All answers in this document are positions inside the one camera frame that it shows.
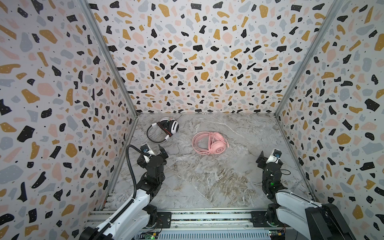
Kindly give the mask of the white black headphones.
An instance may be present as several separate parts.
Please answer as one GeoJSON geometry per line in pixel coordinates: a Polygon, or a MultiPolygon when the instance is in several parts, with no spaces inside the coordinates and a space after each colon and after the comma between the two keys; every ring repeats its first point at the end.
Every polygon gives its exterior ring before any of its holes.
{"type": "Polygon", "coordinates": [[[159,122],[151,124],[147,129],[146,135],[151,142],[156,144],[162,144],[166,142],[174,134],[176,134],[178,130],[179,130],[179,122],[176,119],[163,118],[159,122]],[[149,136],[150,130],[155,126],[159,127],[166,134],[165,138],[162,141],[158,142],[158,141],[152,140],[149,136]]]}

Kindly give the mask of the pink headphones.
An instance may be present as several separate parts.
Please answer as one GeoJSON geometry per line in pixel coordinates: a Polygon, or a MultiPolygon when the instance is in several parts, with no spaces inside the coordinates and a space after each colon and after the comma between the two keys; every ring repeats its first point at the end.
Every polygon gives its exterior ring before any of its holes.
{"type": "Polygon", "coordinates": [[[200,132],[193,137],[192,147],[200,155],[220,155],[229,147],[229,143],[218,132],[200,132]],[[199,142],[204,139],[208,140],[207,148],[199,147],[199,142]]]}

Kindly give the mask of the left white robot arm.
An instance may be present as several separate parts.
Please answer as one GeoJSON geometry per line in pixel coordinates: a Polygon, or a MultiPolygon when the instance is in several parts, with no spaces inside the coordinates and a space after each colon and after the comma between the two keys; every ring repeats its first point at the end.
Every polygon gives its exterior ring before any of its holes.
{"type": "Polygon", "coordinates": [[[143,228],[157,224],[157,207],[150,204],[165,180],[164,166],[168,155],[152,155],[145,166],[146,174],[137,184],[137,191],[113,215],[97,227],[87,227],[81,240],[130,240],[143,228]]]}

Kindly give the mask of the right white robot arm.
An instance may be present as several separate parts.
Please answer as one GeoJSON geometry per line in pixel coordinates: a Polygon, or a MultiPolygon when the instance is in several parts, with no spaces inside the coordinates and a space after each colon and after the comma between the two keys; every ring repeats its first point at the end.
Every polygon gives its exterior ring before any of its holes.
{"type": "Polygon", "coordinates": [[[290,192],[281,181],[291,172],[282,169],[282,152],[274,149],[269,157],[263,153],[256,160],[262,169],[262,190],[271,200],[265,211],[252,211],[255,228],[270,227],[270,237],[285,235],[284,227],[291,227],[296,236],[308,240],[354,240],[355,236],[340,210],[333,204],[321,204],[290,192]]]}

